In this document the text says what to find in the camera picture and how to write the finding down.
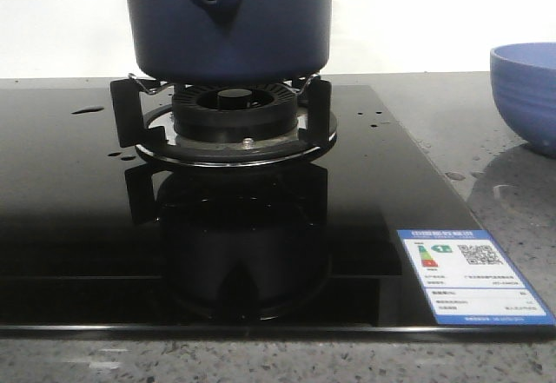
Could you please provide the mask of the light blue bowl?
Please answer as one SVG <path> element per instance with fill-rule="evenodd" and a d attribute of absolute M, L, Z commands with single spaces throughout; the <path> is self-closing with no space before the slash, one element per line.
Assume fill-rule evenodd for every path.
<path fill-rule="evenodd" d="M 497 110 L 529 147 L 555 156 L 555 43 L 515 43 L 490 51 Z"/>

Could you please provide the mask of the dark blue cooking pot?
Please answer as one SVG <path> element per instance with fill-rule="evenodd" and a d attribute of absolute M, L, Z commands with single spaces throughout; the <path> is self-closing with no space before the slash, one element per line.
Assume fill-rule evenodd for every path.
<path fill-rule="evenodd" d="M 277 83 L 328 62 L 332 0 L 127 0 L 139 69 L 188 84 Z"/>

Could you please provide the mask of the black pan support grate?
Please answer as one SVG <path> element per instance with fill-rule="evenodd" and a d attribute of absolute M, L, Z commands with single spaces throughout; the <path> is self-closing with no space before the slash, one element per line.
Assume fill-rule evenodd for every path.
<path fill-rule="evenodd" d="M 330 82 L 313 75 L 279 84 L 297 99 L 297 123 L 291 131 L 265 140 L 202 142 L 175 131 L 171 103 L 177 88 L 209 85 L 171 83 L 170 103 L 144 113 L 141 96 L 156 96 L 168 86 L 130 75 L 110 84 L 118 141 L 123 147 L 135 147 L 146 159 L 190 167 L 254 167 L 327 153 L 337 138 Z"/>

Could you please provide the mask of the black glass gas cooktop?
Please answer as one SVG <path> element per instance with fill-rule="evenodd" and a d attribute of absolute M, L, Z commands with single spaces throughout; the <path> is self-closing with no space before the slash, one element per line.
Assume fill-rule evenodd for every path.
<path fill-rule="evenodd" d="M 436 322 L 400 230 L 484 230 L 375 93 L 270 168 L 143 162 L 104 89 L 1 94 L 1 333 L 70 338 L 551 340 Z"/>

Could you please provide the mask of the blue energy label sticker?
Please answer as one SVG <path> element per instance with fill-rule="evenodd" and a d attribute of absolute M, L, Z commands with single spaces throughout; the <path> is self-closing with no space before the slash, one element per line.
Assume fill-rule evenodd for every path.
<path fill-rule="evenodd" d="M 486 230 L 400 230 L 437 323 L 553 326 L 555 317 Z"/>

